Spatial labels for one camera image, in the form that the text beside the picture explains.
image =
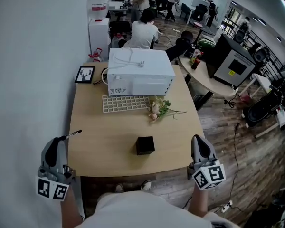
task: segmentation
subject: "black cube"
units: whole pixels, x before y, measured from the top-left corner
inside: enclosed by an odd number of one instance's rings
[[[153,137],[139,137],[136,141],[137,155],[151,154],[155,151]]]

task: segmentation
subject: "extension cord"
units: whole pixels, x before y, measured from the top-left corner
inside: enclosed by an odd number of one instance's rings
[[[223,208],[222,212],[225,213],[231,206],[232,206],[232,201],[230,200]]]

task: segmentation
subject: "round table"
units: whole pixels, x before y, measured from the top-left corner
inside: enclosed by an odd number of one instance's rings
[[[180,65],[183,66],[187,72],[187,76],[185,77],[186,83],[188,83],[191,78],[194,78],[208,90],[208,93],[203,98],[194,102],[197,110],[199,110],[213,96],[213,94],[218,94],[224,97],[235,96],[236,91],[231,86],[225,85],[214,78],[209,78],[206,62],[201,61],[197,69],[194,70],[191,68],[189,58],[181,55],[179,57],[179,61]]]
[[[198,41],[198,39],[199,39],[199,37],[200,37],[200,35],[201,35],[202,32],[205,32],[205,33],[207,33],[207,34],[209,34],[209,35],[212,35],[212,36],[215,35],[215,33],[214,33],[208,26],[206,26],[206,25],[203,25],[203,27],[198,27],[198,26],[195,26],[195,25],[193,24],[193,26],[199,29],[199,34],[198,34],[198,36],[196,37],[196,39],[195,39],[195,41],[194,41],[194,44]]]

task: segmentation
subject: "white sneaker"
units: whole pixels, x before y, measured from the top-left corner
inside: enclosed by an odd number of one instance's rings
[[[141,186],[141,190],[149,191],[151,189],[152,182],[150,180],[144,181]]]
[[[122,184],[117,184],[115,187],[115,193],[123,193],[124,192],[124,187],[122,186]]]

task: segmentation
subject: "picture frame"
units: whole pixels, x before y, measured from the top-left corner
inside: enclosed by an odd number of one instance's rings
[[[92,83],[95,66],[81,66],[77,73],[75,83],[90,84]]]

